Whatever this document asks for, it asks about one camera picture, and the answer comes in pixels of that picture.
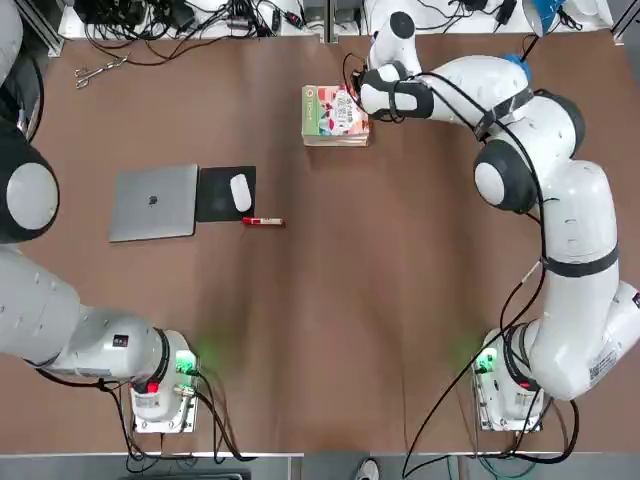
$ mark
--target book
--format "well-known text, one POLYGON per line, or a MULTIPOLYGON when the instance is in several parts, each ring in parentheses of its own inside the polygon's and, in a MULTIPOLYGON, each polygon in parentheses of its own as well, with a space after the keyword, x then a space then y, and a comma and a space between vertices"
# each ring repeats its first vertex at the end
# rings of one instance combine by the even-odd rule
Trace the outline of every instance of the book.
POLYGON ((369 144, 369 119, 344 85, 305 85, 302 139, 308 146, 364 147, 369 144))

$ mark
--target laptop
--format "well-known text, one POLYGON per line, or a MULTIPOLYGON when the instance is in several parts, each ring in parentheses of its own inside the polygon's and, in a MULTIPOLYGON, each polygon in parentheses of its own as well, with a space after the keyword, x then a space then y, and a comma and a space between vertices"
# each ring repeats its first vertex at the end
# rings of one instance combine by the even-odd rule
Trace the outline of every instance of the laptop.
POLYGON ((197 165, 119 173, 109 241, 193 235, 197 185, 197 165))

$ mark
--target mouse pad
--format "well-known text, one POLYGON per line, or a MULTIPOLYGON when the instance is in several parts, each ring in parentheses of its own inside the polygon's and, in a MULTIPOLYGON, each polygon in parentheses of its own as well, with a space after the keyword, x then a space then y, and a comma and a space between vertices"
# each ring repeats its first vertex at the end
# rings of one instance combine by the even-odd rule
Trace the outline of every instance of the mouse pad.
POLYGON ((196 222, 239 222, 253 217, 256 206, 256 167, 201 168, 196 190, 196 222), (236 175, 247 177, 251 191, 251 208, 236 210, 229 182, 236 175))

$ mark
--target table surface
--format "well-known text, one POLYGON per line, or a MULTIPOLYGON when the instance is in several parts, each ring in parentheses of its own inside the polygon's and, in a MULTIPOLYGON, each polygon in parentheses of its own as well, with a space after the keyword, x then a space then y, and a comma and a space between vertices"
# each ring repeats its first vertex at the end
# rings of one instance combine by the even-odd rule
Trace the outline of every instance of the table surface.
MULTIPOLYGON (((418 49, 429 69, 512 52, 521 38, 426 36, 418 49)), ((404 451, 538 254, 533 222, 476 193, 479 147, 459 126, 376 124, 367 148, 303 147, 301 86, 339 83, 345 53, 364 55, 368 44, 221 42, 162 67, 125 65, 77 91, 74 70, 106 58, 73 42, 46 76, 35 145, 57 173, 61 206, 53 228, 23 251, 74 285, 83 303, 184 333, 222 378, 245 452, 404 451), (116 174, 187 163, 255 165, 256 214, 283 217, 286 229, 200 224, 190 238, 109 244, 116 174)), ((132 58, 145 55, 144 45, 133 47, 132 58)), ((639 98, 624 50, 607 32, 556 35, 539 43, 531 64, 536 88, 582 109, 587 137, 577 158, 608 172, 622 277, 640 285, 639 98)), ((635 348, 579 399, 578 450, 639 451, 638 367, 635 348)), ((107 395, 50 384, 7 356, 0 378, 0 452, 125 451, 107 395)), ((471 451, 472 425, 467 381, 418 450, 471 451)), ((157 435, 143 441, 159 447, 157 435)), ((507 442, 481 435, 480 449, 507 442)), ((557 420, 524 447, 561 450, 557 420)), ((196 434, 170 438, 165 449, 210 452, 206 412, 196 434)))

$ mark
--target computer mouse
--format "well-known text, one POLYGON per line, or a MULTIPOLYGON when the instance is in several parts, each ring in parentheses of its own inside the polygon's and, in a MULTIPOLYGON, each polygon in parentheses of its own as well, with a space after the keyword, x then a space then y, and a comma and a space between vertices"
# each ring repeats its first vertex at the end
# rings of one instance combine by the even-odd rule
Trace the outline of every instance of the computer mouse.
POLYGON ((246 212, 251 208, 251 190, 247 183, 247 177, 243 174, 236 175, 229 182, 231 185, 231 194, 233 195, 233 203, 239 212, 246 212))

